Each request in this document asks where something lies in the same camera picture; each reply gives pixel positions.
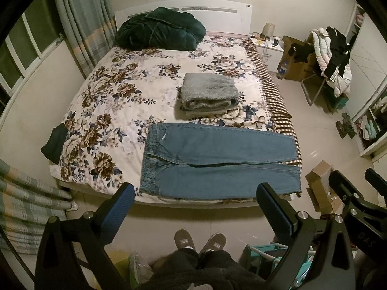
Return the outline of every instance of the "white headboard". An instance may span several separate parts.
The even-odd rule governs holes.
[[[189,12],[208,32],[248,35],[250,33],[251,4],[223,0],[169,0],[129,7],[115,13],[117,30],[130,17],[148,13],[164,6],[180,12]]]

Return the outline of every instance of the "gray fleece blanket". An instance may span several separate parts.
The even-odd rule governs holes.
[[[191,111],[232,109],[239,95],[233,78],[213,73],[187,73],[181,87],[182,105]]]

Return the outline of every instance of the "white jacket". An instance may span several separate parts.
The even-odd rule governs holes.
[[[341,77],[337,72],[333,73],[331,79],[324,75],[324,71],[328,66],[329,60],[332,57],[332,52],[330,51],[330,37],[328,32],[324,28],[311,30],[310,33],[313,36],[313,44],[316,53],[316,60],[322,71],[321,75],[325,77],[327,84],[332,87],[333,94],[335,97],[339,97],[341,94],[346,94],[349,96],[352,73],[350,65],[347,64],[344,70],[344,74]]]

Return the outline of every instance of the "wardrobe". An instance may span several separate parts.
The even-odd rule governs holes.
[[[381,157],[387,149],[387,132],[385,127],[378,124],[380,108],[376,105],[387,96],[387,43],[365,13],[351,51],[350,66],[352,81],[346,108],[357,129],[355,139],[360,156],[371,155],[379,161],[378,169],[387,170],[387,159]],[[377,139],[364,139],[360,124],[365,119],[374,125],[378,132]]]

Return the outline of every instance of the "floral comforter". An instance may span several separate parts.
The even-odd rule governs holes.
[[[185,73],[190,72],[233,77],[241,94],[237,110],[187,117],[180,109],[179,88]],[[59,164],[50,166],[55,178],[88,184],[95,191],[110,194],[122,182],[130,182],[136,189],[136,200],[154,202],[154,197],[138,190],[151,124],[189,122],[266,130],[270,114],[242,40],[205,36],[193,52],[130,52],[114,47],[86,79],[63,121],[69,133]]]

